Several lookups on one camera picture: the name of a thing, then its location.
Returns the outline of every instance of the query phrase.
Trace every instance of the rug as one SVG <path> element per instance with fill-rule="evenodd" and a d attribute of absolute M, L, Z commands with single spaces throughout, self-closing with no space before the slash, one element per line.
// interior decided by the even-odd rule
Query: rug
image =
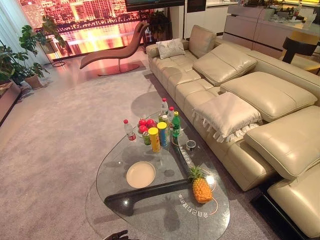
<path fill-rule="evenodd" d="M 84 82 L 37 111 L 0 153 L 1 240 L 98 240 L 128 229 L 131 239 L 157 240 L 109 210 L 96 189 L 106 154 L 125 135 L 123 119 L 177 107 L 151 72 L 138 70 Z M 223 240 L 278 237 L 207 147 L 230 200 Z"/>

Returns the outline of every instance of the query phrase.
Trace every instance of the tv screen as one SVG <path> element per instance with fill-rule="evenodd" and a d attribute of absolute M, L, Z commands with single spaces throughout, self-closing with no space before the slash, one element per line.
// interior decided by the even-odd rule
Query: tv screen
<path fill-rule="evenodd" d="M 127 12 L 183 6 L 185 0 L 125 0 Z"/>

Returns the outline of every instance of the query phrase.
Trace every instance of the hand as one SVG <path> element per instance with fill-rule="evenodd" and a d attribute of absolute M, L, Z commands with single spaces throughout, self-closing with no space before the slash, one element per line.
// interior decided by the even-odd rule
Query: hand
<path fill-rule="evenodd" d="M 104 240 L 134 240 L 134 239 L 129 239 L 128 236 L 121 236 L 121 235 L 125 235 L 127 233 L 128 233 L 128 230 L 117 232 L 117 233 L 114 233 L 110 236 L 107 236 Z"/>

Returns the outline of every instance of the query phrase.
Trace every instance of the light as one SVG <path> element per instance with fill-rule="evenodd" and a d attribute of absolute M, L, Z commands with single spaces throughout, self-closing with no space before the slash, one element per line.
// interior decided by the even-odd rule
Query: light
<path fill-rule="evenodd" d="M 209 185 L 215 183 L 214 176 L 210 176 L 210 175 L 209 175 L 209 176 L 206 176 L 205 179 L 206 179 L 206 182 L 207 182 Z"/>

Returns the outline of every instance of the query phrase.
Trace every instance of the curtain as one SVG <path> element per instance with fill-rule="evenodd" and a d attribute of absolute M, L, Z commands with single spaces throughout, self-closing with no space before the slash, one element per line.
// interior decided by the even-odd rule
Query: curtain
<path fill-rule="evenodd" d="M 24 52 L 20 47 L 19 37 L 24 25 L 30 25 L 18 0 L 0 0 L 0 40 L 4 45 L 10 47 L 13 52 Z M 27 65 L 34 62 L 39 64 L 50 63 L 41 47 L 37 46 L 38 54 L 35 56 L 29 52 Z"/>

